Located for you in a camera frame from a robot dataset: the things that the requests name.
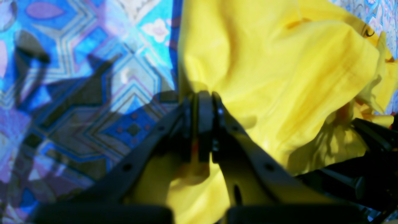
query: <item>patterned bedsheet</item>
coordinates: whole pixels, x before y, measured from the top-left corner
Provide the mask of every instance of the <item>patterned bedsheet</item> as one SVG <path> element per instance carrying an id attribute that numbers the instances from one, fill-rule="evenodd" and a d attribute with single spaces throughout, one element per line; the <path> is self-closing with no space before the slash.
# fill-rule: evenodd
<path id="1" fill-rule="evenodd" d="M 332 2 L 386 31 L 397 58 L 396 1 Z M 181 4 L 0 0 L 3 223 L 94 184 L 177 105 Z"/>

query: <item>yellow cloth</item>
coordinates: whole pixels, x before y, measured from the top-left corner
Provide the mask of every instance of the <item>yellow cloth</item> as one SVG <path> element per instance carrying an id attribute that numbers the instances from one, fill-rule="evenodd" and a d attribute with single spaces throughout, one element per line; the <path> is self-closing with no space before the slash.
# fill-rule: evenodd
<path id="1" fill-rule="evenodd" d="M 384 33 L 327 0 L 184 2 L 180 94 L 218 92 L 292 175 L 365 153 L 349 123 L 392 123 L 373 113 L 397 88 L 396 66 Z M 187 179 L 174 180 L 168 195 L 177 224 L 216 222 L 229 207 L 219 167 L 200 184 Z"/>

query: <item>black clamp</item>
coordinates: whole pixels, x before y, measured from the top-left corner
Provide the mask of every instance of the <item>black clamp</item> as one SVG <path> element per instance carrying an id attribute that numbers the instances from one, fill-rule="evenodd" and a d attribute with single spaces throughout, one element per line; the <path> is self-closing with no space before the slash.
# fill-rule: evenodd
<path id="1" fill-rule="evenodd" d="M 169 185 L 177 169 L 191 162 L 193 141 L 199 161 L 209 163 L 212 153 L 224 175 L 231 203 L 224 223 L 367 223 L 356 207 L 291 177 L 250 139 L 215 92 L 186 97 L 102 180 L 69 201 L 39 205 L 31 221 L 172 224 L 165 205 Z"/>

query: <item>pink flower print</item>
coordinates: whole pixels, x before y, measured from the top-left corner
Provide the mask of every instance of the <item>pink flower print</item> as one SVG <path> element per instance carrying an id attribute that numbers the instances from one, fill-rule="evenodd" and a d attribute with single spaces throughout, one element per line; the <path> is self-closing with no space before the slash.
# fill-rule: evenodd
<path id="1" fill-rule="evenodd" d="M 152 36 L 158 43 L 164 42 L 166 36 L 170 33 L 162 19 L 157 19 L 152 24 L 145 24 L 141 28 L 146 34 Z"/>

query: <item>black object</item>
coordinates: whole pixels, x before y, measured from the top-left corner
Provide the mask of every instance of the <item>black object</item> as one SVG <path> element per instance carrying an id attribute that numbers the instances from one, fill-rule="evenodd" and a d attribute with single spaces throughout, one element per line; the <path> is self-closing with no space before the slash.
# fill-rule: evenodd
<path id="1" fill-rule="evenodd" d="M 378 211 L 371 223 L 383 223 L 398 209 L 398 132 L 394 120 L 392 130 L 353 120 L 352 128 L 369 148 L 365 155 L 297 178 L 320 193 Z"/>
<path id="2" fill-rule="evenodd" d="M 108 175 L 77 197 L 41 204 L 37 224 L 167 224 L 168 187 L 183 163 L 220 165 L 232 208 L 227 224 L 362 224 L 356 207 L 302 185 L 256 145 L 229 114 L 217 93 L 200 92 L 161 119 L 149 136 Z"/>

